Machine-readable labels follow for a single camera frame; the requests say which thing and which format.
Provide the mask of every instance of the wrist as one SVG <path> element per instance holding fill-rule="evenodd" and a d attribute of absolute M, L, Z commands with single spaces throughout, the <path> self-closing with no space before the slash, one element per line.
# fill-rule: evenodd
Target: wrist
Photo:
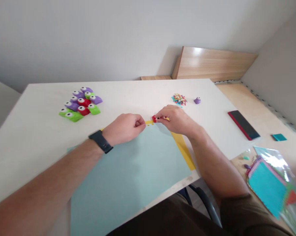
<path fill-rule="evenodd" d="M 192 140 L 201 141 L 204 138 L 205 134 L 206 134 L 205 129 L 202 126 L 197 125 L 196 127 L 193 127 L 186 136 L 190 141 Z"/>
<path fill-rule="evenodd" d="M 92 139 L 85 140 L 80 147 L 86 152 L 87 156 L 96 156 L 100 157 L 104 154 L 102 149 L 98 146 L 98 144 Z"/>

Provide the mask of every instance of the wooden headboard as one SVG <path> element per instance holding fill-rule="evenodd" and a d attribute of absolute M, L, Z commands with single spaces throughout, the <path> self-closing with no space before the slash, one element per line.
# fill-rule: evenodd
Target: wooden headboard
<path fill-rule="evenodd" d="M 240 79 L 257 54 L 182 47 L 172 79 L 206 79 L 213 82 Z"/>

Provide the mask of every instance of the forearm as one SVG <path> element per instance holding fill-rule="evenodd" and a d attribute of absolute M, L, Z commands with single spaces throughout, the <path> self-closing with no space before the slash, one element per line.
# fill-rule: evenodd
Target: forearm
<path fill-rule="evenodd" d="M 203 127 L 189 137 L 202 178 L 216 198 L 223 199 L 249 192 L 241 174 L 219 150 Z"/>
<path fill-rule="evenodd" d="M 102 154 L 86 140 L 2 201 L 0 235 L 45 234 Z"/>

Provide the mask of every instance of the right hand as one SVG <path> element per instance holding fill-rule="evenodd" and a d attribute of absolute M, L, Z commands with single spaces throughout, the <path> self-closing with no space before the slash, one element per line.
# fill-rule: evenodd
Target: right hand
<path fill-rule="evenodd" d="M 164 124 L 169 131 L 183 134 L 188 138 L 193 138 L 202 128 L 193 121 L 182 108 L 175 105 L 167 105 L 159 111 L 155 117 L 160 117 L 160 119 L 157 120 L 157 123 Z"/>

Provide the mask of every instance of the hand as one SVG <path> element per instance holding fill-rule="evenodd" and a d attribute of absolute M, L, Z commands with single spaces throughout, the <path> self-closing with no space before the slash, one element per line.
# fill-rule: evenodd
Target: hand
<path fill-rule="evenodd" d="M 102 131 L 103 137 L 111 146 L 136 138 L 146 127 L 139 114 L 121 114 Z"/>
<path fill-rule="evenodd" d="M 183 134 L 188 138 L 193 138 L 193 136 L 199 132 L 199 129 L 202 128 L 193 121 L 182 108 L 174 105 L 167 105 L 159 111 L 155 117 L 160 117 L 157 123 L 164 124 L 169 131 Z"/>

